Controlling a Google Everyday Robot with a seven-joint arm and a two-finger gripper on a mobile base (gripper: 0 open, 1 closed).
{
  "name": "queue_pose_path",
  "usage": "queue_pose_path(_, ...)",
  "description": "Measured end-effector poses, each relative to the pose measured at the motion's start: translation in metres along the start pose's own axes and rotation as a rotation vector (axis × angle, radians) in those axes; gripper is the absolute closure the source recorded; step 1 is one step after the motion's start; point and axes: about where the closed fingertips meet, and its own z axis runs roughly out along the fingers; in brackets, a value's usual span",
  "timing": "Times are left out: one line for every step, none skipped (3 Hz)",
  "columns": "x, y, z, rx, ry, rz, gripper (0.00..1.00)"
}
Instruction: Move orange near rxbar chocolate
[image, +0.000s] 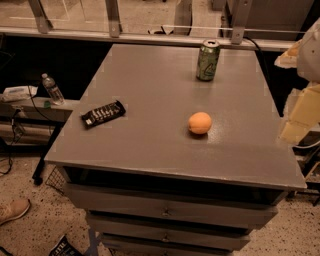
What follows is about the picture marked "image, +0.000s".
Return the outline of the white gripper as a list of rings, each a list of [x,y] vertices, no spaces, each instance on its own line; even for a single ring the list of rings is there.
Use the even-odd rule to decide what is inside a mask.
[[[295,42],[278,56],[274,65],[296,68],[300,77],[320,82],[320,18],[308,29],[302,40]],[[279,137],[297,145],[320,122],[320,84],[309,84],[302,90],[293,89],[289,94]]]

